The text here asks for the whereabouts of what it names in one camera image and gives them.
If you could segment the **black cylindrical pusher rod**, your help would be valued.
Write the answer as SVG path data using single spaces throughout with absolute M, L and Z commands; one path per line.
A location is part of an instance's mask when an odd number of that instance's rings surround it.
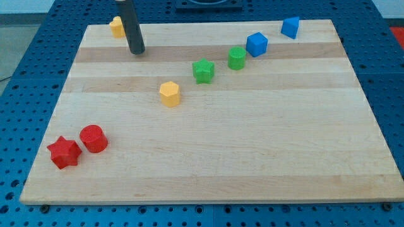
M 140 55 L 145 51 L 145 44 L 134 1 L 115 0 L 115 2 L 126 34 L 129 50 L 134 55 Z

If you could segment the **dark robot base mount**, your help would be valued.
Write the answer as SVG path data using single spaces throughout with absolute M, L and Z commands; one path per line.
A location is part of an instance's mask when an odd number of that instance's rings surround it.
M 176 11 L 241 10 L 243 0 L 175 0 Z

